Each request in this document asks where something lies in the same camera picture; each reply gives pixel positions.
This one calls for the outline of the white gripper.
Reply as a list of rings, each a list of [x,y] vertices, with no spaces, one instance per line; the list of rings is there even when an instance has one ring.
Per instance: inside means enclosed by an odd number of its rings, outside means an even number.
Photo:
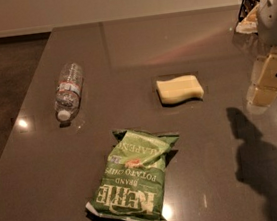
[[[257,10],[258,37],[274,46],[254,61],[252,83],[258,88],[277,91],[277,0],[260,0]]]

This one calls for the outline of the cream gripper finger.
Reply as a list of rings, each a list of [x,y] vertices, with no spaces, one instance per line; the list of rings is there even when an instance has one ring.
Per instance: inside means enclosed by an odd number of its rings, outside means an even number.
[[[277,99],[277,91],[252,85],[249,87],[246,96],[248,103],[251,105],[269,107]]]

